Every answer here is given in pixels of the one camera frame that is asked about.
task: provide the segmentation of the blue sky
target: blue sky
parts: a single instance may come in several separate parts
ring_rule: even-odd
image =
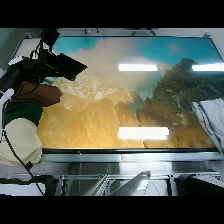
[[[99,39],[110,37],[62,37],[54,46],[57,53],[72,54],[80,49],[94,48]],[[207,38],[178,38],[178,37],[123,37],[135,38],[136,53],[140,56],[164,62],[173,66],[182,58],[189,58],[200,63],[222,62],[213,42]]]

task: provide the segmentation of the cloud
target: cloud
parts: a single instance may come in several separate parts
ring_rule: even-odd
[[[180,47],[175,43],[169,44],[168,47],[170,48],[171,53],[178,53],[181,51]]]
[[[106,38],[100,39],[93,49],[80,49],[69,56],[88,66],[78,75],[79,80],[100,81],[108,87],[117,86],[134,90],[145,80],[149,80],[150,72],[120,72],[120,63],[157,64],[161,74],[169,68],[166,63],[159,63],[141,56],[137,48],[141,39],[136,38]]]

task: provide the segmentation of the beige fabric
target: beige fabric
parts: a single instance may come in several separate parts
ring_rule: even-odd
[[[8,139],[20,159],[27,164],[38,163],[42,155],[42,144],[37,135],[36,125],[25,119],[18,118],[6,125]],[[0,163],[10,166],[22,166],[12,154],[5,138],[0,143]]]

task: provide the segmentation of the green cloth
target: green cloth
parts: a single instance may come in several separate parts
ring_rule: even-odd
[[[42,113],[43,108],[35,103],[9,102],[5,109],[4,125],[17,118],[25,118],[38,126]]]

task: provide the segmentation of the towel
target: towel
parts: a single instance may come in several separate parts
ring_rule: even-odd
[[[193,112],[220,152],[224,152],[224,101],[206,100],[192,103]]]

